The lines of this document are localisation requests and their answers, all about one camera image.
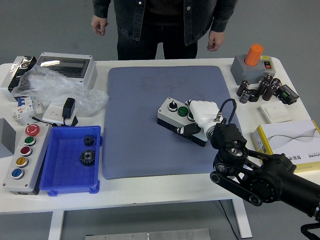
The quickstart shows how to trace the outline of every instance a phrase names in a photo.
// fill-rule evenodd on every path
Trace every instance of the table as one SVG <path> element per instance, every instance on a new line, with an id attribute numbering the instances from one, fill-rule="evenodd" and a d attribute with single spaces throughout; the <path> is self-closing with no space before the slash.
<path id="1" fill-rule="evenodd" d="M 276 77 L 279 78 L 283 84 L 287 84 L 295 91 L 281 62 L 276 58 L 272 58 L 272 61 L 276 69 Z M 267 121 L 259 110 L 259 106 L 265 102 L 260 99 L 258 102 L 250 102 L 247 104 L 239 103 L 239 97 L 236 95 L 238 86 L 230 72 L 232 63 L 233 58 L 98 61 L 96 64 L 98 77 L 94 87 L 107 92 L 108 72 L 110 69 L 117 67 L 218 66 L 222 71 L 231 97 L 237 101 L 236 114 L 241 125 L 242 134 L 248 140 L 246 146 L 248 149 L 253 150 L 254 147 L 250 141 L 250 134 L 259 124 L 267 124 Z M 10 63 L 0 65 L 0 84 L 10 67 Z M 11 116 L 11 108 L 16 104 L 9 102 L 2 92 L 0 92 L 0 100 L 2 103 L 0 118 L 5 118 L 16 130 L 16 141 L 19 141 L 25 127 L 19 126 Z M 293 105 L 288 105 L 287 108 L 293 116 L 294 121 L 310 119 L 301 99 Z M 78 126 L 93 125 L 94 123 L 94 125 L 100 125 L 103 129 L 104 117 L 105 110 L 102 109 L 95 116 L 79 117 Z M 12 157 L 10 156 L 0 159 L 0 176 L 6 174 L 11 160 Z M 253 158 L 250 160 L 259 164 L 257 159 Z M 242 199 L 212 183 L 208 174 L 167 175 L 106 180 L 102 175 L 101 161 L 99 164 L 98 178 L 100 180 L 100 191 L 97 194 L 70 193 L 50 197 L 46 192 L 41 191 L 35 196 L 14 195 L 2 187 L 0 188 L 0 213 L 53 212 L 49 233 L 49 239 L 53 240 L 60 238 L 64 211 L 68 210 L 232 199 L 241 237 L 252 237 Z M 320 171 L 310 171 L 299 173 L 298 175 L 320 184 L 320 180 L 317 179 L 319 172 Z M 19 204 L 21 199 L 23 199 L 24 204 Z"/>

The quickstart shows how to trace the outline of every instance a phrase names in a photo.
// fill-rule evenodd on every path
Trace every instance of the orange cap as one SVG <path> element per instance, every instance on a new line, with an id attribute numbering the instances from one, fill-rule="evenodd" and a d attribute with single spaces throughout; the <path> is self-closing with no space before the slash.
<path id="1" fill-rule="evenodd" d="M 264 47 L 261 46 L 260 44 L 251 45 L 250 50 L 244 62 L 249 66 L 257 65 L 263 51 L 264 51 Z"/>

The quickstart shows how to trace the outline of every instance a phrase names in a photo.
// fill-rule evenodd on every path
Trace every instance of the red button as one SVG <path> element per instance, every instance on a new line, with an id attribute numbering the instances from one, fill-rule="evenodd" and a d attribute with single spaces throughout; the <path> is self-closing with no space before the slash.
<path id="1" fill-rule="evenodd" d="M 40 132 L 40 127 L 37 124 L 31 124 L 29 126 L 26 127 L 25 129 L 25 133 L 28 136 L 35 136 Z"/>
<path id="2" fill-rule="evenodd" d="M 21 148 L 20 154 L 25 157 L 30 156 L 32 154 L 32 149 L 28 146 L 25 146 Z"/>

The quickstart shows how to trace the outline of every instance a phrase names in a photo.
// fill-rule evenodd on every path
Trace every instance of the denim jacket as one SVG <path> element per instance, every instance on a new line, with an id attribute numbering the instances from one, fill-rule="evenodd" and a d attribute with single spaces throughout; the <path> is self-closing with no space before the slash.
<path id="1" fill-rule="evenodd" d="M 94 15 L 108 17 L 111 0 L 92 0 Z M 224 32 L 238 0 L 184 0 L 184 43 L 197 42 L 209 29 Z M 146 0 L 113 0 L 120 32 L 139 41 Z"/>

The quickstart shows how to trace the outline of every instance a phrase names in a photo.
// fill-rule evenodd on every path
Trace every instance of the blue mat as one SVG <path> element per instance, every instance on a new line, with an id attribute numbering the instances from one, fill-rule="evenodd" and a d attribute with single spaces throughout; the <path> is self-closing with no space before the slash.
<path id="1" fill-rule="evenodd" d="M 106 179 L 211 173 L 217 150 L 201 147 L 157 124 L 166 98 L 213 101 L 230 98 L 217 66 L 119 67 L 108 74 L 102 168 Z M 222 116 L 229 119 L 232 103 Z M 240 127 L 237 116 L 233 120 Z"/>

